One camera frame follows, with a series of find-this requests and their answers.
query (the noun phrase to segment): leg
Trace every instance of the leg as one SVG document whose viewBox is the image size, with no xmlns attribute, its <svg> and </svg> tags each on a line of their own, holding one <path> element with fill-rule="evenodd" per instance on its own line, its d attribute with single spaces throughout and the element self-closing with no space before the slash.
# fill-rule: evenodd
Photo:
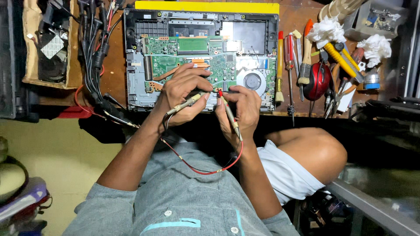
<svg viewBox="0 0 420 236">
<path fill-rule="evenodd" d="M 294 128 L 265 137 L 324 185 L 337 178 L 347 162 L 343 145 L 321 128 Z"/>
</svg>

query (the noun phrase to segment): cardboard box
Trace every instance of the cardboard box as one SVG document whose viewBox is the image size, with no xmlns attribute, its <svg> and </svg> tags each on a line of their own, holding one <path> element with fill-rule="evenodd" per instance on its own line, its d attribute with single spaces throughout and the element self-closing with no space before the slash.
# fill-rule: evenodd
<svg viewBox="0 0 420 236">
<path fill-rule="evenodd" d="M 70 12 L 73 15 L 79 15 L 79 7 L 77 0 L 70 1 Z M 78 26 L 79 24 L 70 18 L 70 26 L 68 30 L 68 48 L 67 48 L 67 75 L 66 80 L 60 83 L 42 81 L 38 79 L 38 53 L 37 48 L 32 40 L 26 35 L 35 35 L 38 30 L 39 23 L 42 19 L 42 13 L 37 5 L 37 0 L 24 0 L 23 11 L 23 34 L 26 42 L 26 74 L 22 81 L 24 83 L 36 84 L 41 86 L 53 87 L 58 89 L 77 89 L 82 85 L 83 75 L 81 72 L 80 62 L 77 60 L 78 53 Z"/>
</svg>

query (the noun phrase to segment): hand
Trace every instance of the hand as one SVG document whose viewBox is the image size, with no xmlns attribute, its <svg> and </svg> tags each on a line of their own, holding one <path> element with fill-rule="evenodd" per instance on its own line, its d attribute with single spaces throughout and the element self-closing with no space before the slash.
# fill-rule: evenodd
<svg viewBox="0 0 420 236">
<path fill-rule="evenodd" d="M 176 105 L 185 101 L 185 97 L 195 88 L 204 91 L 212 91 L 212 84 L 201 76 L 209 76 L 210 71 L 193 68 L 193 63 L 183 64 L 175 71 L 172 78 L 168 80 L 160 92 L 155 108 L 152 111 L 154 118 L 159 120 L 159 132 L 163 132 L 162 119 L 165 113 Z M 191 121 L 206 106 L 210 94 L 198 99 L 191 107 L 186 107 L 175 113 L 170 121 L 169 126 L 178 126 L 185 122 Z"/>
<path fill-rule="evenodd" d="M 239 130 L 245 143 L 253 143 L 253 135 L 260 118 L 261 98 L 256 91 L 249 90 L 243 86 L 230 86 L 231 91 L 239 93 L 223 93 L 223 97 L 227 101 L 236 102 L 236 121 L 238 121 Z M 231 145 L 238 149 L 239 139 L 235 134 L 228 116 L 225 106 L 221 98 L 217 99 L 216 116 L 219 119 L 220 128 L 225 138 Z"/>
</svg>

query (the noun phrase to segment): yellow board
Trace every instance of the yellow board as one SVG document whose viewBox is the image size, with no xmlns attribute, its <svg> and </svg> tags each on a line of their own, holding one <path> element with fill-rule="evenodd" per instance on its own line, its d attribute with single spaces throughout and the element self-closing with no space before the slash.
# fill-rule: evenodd
<svg viewBox="0 0 420 236">
<path fill-rule="evenodd" d="M 207 3 L 207 2 L 164 2 L 136 1 L 140 10 L 182 10 L 232 13 L 265 13 L 278 14 L 278 3 Z"/>
</svg>

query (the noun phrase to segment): gray shirt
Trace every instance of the gray shirt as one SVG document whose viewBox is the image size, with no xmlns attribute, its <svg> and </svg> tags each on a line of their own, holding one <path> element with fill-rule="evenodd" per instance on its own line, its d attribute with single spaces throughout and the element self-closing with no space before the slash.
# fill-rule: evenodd
<svg viewBox="0 0 420 236">
<path fill-rule="evenodd" d="M 173 147 L 200 170 L 220 169 L 196 143 Z M 260 220 L 228 171 L 197 174 L 168 148 L 155 148 L 140 186 L 120 191 L 95 183 L 63 235 L 298 236 L 284 210 Z"/>
</svg>

